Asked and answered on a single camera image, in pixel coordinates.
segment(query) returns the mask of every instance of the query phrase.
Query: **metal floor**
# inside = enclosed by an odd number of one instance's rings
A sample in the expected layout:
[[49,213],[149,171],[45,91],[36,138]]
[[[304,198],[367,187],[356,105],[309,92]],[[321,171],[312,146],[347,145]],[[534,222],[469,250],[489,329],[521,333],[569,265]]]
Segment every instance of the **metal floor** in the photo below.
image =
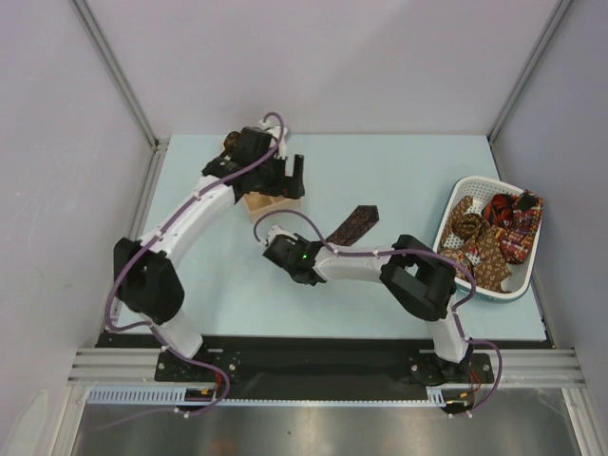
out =
[[143,409],[87,406],[72,456],[580,455],[560,390],[500,390],[472,419],[436,408],[220,407],[94,429]]

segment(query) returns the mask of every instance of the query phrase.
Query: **patterned necktie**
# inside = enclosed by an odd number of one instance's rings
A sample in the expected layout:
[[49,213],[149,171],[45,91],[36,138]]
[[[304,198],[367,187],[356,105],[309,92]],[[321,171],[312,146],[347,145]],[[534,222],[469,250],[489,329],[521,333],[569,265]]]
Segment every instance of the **patterned necktie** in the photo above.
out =
[[350,247],[362,238],[379,219],[378,206],[357,206],[326,240],[332,244]]
[[[499,228],[490,226],[479,214],[468,214],[466,211],[472,204],[472,197],[464,197],[456,204],[441,236],[440,247],[445,246],[450,235],[462,240],[463,246],[459,249],[445,249],[440,253],[467,267],[479,287],[502,293],[501,282],[511,273],[501,254]],[[473,260],[469,256],[477,258],[476,264],[472,264]]]

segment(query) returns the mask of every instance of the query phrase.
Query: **gray wall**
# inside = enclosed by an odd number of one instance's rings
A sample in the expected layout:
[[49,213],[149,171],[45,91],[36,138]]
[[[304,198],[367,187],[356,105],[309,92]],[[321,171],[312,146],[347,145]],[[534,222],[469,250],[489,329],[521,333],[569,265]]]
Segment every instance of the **gray wall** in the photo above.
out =
[[557,0],[90,0],[161,136],[484,134]]
[[149,150],[67,0],[1,2],[0,62],[2,447],[39,390],[56,426]]
[[500,136],[505,177],[546,198],[536,264],[550,323],[608,423],[608,2],[581,0]]

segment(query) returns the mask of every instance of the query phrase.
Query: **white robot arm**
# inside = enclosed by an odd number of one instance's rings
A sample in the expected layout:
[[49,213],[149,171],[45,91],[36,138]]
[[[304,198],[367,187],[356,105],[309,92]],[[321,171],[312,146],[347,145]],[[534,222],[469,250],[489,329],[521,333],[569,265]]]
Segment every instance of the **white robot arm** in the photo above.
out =
[[[452,311],[453,269],[424,256],[371,255],[400,249],[428,250],[414,237],[400,236],[391,246],[352,248],[310,242],[274,225],[264,244],[264,256],[298,283],[365,280],[384,284],[410,314],[427,322],[438,357],[454,364],[466,359],[469,345],[462,338]],[[412,275],[409,269],[414,265],[418,271]]]
[[[184,290],[176,269],[205,228],[242,195],[252,191],[292,199],[304,195],[303,157],[294,156],[294,172],[285,174],[287,138],[287,128],[267,123],[231,133],[224,152],[207,163],[191,195],[166,220],[139,239],[124,237],[114,247],[115,279],[128,269],[117,297],[183,356],[192,358],[202,346],[202,337],[181,308]],[[260,162],[266,155],[268,159]],[[141,255],[142,246],[148,244]],[[141,257],[127,268],[138,253]]]

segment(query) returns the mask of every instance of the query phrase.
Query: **white basket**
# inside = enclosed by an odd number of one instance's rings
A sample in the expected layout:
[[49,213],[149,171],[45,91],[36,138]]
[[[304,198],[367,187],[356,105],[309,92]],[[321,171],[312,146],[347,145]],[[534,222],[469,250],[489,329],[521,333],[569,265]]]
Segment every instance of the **white basket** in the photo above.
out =
[[[468,178],[460,179],[454,185],[452,194],[447,202],[446,212],[439,225],[439,231],[437,237],[433,243],[433,250],[437,252],[439,250],[439,242],[441,240],[441,234],[446,228],[447,218],[449,213],[458,202],[466,197],[473,197],[473,205],[468,209],[467,212],[474,212],[481,214],[484,207],[492,200],[492,197],[497,193],[509,193],[513,196],[518,196],[523,193],[521,188],[509,185],[508,183],[500,182],[499,180],[493,180],[489,178],[482,178],[480,176],[471,176]],[[534,258],[536,256],[536,249],[539,245],[539,237],[541,234],[541,224],[539,224],[539,230],[534,236],[534,242],[532,248],[528,252],[528,255],[523,264],[507,264],[511,275],[503,280],[503,290],[512,290],[509,293],[497,293],[487,290],[485,288],[478,287],[477,295],[484,296],[489,299],[495,299],[497,301],[513,301],[521,297],[528,289],[530,284],[530,277],[532,276],[532,266],[534,265]],[[445,247],[450,249],[459,249],[464,243],[456,236],[449,235],[446,241]],[[470,285],[465,280],[461,280],[456,277],[456,285],[458,288],[464,291],[470,290]]]

